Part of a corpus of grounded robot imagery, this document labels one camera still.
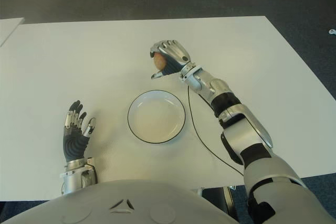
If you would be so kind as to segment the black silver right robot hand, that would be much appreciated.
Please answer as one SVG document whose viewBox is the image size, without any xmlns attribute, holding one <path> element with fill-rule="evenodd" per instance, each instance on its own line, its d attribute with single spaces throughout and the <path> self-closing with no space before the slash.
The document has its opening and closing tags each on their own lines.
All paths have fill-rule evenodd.
<svg viewBox="0 0 336 224">
<path fill-rule="evenodd" d="M 191 61 L 188 52 L 177 40 L 155 43 L 150 49 L 150 57 L 159 70 L 151 79 L 178 73 Z"/>
</svg>

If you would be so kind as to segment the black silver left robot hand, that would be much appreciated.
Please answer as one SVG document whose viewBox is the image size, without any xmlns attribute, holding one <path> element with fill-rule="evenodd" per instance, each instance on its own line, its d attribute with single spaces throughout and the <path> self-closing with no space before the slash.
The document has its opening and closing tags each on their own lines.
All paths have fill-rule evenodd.
<svg viewBox="0 0 336 224">
<path fill-rule="evenodd" d="M 84 158 L 90 137 L 96 127 L 96 119 L 91 118 L 84 130 L 82 129 L 83 120 L 87 115 L 86 112 L 80 113 L 82 108 L 83 104 L 77 100 L 66 114 L 62 142 L 66 162 Z"/>
</svg>

